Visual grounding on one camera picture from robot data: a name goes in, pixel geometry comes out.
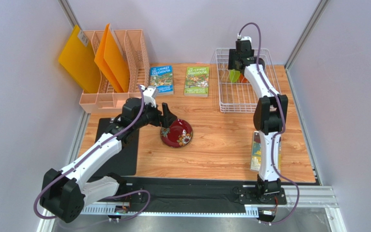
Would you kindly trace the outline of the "red floral plate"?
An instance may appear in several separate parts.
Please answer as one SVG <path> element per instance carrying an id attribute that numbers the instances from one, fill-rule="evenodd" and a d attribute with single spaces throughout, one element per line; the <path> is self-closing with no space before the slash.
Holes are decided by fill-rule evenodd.
<path id="1" fill-rule="evenodd" d="M 168 128 L 161 128 L 160 138 L 169 147 L 181 148 L 191 143 L 193 129 L 187 121 L 177 119 Z"/>

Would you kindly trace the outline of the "green plate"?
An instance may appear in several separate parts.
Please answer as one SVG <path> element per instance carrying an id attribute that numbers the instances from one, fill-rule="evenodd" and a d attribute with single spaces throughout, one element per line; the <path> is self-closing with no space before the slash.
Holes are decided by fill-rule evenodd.
<path id="1" fill-rule="evenodd" d="M 229 80 L 231 83 L 237 83 L 240 79 L 241 72 L 239 70 L 229 70 Z"/>

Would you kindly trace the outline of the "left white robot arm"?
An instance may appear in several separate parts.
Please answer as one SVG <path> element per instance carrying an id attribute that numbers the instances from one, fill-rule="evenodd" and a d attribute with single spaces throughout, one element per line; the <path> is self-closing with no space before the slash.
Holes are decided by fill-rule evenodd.
<path id="1" fill-rule="evenodd" d="M 177 118 L 167 103 L 163 103 L 162 110 L 159 110 L 145 97 L 129 98 L 122 113 L 89 150 L 59 171 L 50 169 L 45 173 L 42 190 L 34 201 L 34 213 L 42 219 L 49 219 L 39 213 L 37 206 L 40 205 L 52 213 L 51 219 L 59 218 L 70 223 L 86 205 L 116 195 L 124 183 L 118 175 L 107 174 L 91 182 L 92 175 L 122 151 L 132 134 L 140 128 L 147 125 L 168 128 Z"/>

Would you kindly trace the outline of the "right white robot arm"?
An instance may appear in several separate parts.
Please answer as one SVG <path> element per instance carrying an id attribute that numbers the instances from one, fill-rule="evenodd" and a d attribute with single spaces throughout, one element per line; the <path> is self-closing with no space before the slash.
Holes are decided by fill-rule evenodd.
<path id="1" fill-rule="evenodd" d="M 255 198 L 261 203 L 269 203 L 281 192 L 278 154 L 285 129 L 288 97 L 279 94 L 272 86 L 265 74 L 264 62 L 254 53 L 249 38 L 238 39 L 236 47 L 229 51 L 228 69 L 243 73 L 258 98 L 253 123 L 260 137 L 261 163 Z"/>

